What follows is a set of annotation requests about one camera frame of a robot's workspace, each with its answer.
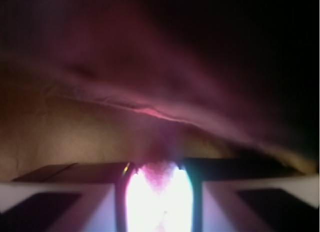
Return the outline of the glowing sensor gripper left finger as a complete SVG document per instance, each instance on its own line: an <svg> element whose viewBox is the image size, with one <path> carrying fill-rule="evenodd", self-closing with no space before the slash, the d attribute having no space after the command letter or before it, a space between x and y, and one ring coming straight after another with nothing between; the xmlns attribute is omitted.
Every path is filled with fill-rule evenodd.
<svg viewBox="0 0 320 232"><path fill-rule="evenodd" d="M128 231L132 162L47 165L0 185L1 231Z"/></svg>

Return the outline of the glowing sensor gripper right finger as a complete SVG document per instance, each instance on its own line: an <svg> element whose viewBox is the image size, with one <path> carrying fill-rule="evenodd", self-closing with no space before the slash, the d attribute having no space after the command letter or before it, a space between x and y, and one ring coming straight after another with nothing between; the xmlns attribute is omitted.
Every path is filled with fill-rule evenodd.
<svg viewBox="0 0 320 232"><path fill-rule="evenodd" d="M320 178L271 159L185 158L192 231L319 231Z"/></svg>

